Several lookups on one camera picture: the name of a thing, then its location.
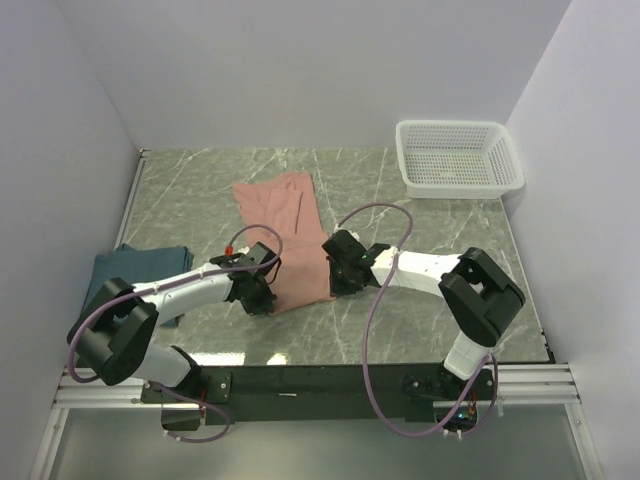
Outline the pink t shirt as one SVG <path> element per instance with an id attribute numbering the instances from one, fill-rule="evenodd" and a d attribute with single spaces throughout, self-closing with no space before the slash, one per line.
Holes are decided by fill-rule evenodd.
<path id="1" fill-rule="evenodd" d="M 330 301 L 330 268 L 322 248 L 328 235 L 311 175 L 288 172 L 263 183 L 234 183 L 232 190 L 244 224 L 269 226 L 282 238 L 282 264 L 270 285 L 274 313 Z"/>

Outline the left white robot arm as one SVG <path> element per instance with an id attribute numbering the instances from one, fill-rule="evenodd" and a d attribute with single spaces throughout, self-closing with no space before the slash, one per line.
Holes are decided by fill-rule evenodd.
<path id="1" fill-rule="evenodd" d="M 193 399 L 200 388 L 199 365 L 179 347 L 156 345 L 155 331 L 209 304 L 238 302 L 249 315 L 273 312 L 276 296 L 267 276 L 280 265 L 279 256 L 258 242 L 245 253 L 215 257 L 160 281 L 105 282 L 67 334 L 68 365 L 80 358 L 94 372 L 73 378 L 109 386 L 137 378 L 164 385 L 176 401 Z"/>

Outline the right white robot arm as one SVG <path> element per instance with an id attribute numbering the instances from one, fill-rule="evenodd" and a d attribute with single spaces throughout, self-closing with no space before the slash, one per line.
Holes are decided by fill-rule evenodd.
<path id="1" fill-rule="evenodd" d="M 335 297 L 388 284 L 444 300 L 459 328 L 438 377 L 440 390 L 452 399 L 473 388 L 473 371 L 526 303 L 521 288 L 480 248 L 451 255 L 402 251 L 382 243 L 365 248 L 357 236 L 341 229 L 322 249 Z"/>

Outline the folded blue t shirt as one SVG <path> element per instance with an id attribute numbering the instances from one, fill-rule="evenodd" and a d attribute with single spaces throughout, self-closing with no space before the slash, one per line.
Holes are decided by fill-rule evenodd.
<path id="1" fill-rule="evenodd" d="M 121 244 L 112 252 L 97 255 L 82 309 L 102 285 L 119 277 L 128 284 L 163 280 L 192 269 L 194 255 L 185 246 L 137 250 Z"/>

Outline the black base beam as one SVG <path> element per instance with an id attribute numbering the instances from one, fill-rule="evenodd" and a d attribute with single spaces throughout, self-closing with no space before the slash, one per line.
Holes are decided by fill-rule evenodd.
<path id="1" fill-rule="evenodd" d="M 369 376 L 375 398 L 389 419 L 436 422 L 444 417 L 444 402 L 466 391 L 465 405 L 488 401 L 495 381 L 482 370 L 471 388 L 440 364 L 374 364 Z M 226 422 L 372 419 L 363 371 L 359 365 L 234 366 L 203 368 L 195 386 L 183 396 L 222 409 L 221 414 L 185 404 L 173 408 L 174 398 L 157 386 L 142 390 L 141 400 L 161 406 L 161 425 L 172 432 Z"/>

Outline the white plastic basket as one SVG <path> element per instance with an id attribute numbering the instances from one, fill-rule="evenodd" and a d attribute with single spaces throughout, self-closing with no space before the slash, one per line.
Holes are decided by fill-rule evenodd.
<path id="1" fill-rule="evenodd" d="M 492 200 L 525 184 L 511 136 L 497 122 L 404 120 L 395 141 L 413 199 Z"/>

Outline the aluminium frame rail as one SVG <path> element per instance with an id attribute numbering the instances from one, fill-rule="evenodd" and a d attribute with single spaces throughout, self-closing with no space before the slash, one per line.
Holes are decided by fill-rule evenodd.
<path id="1" fill-rule="evenodd" d="M 52 407 L 54 409 L 160 409 L 160 404 L 141 401 L 143 381 L 129 379 L 117 386 L 98 380 L 75 382 L 63 373 Z M 500 405 L 578 404 L 580 395 L 566 364 L 499 366 L 498 403 Z"/>

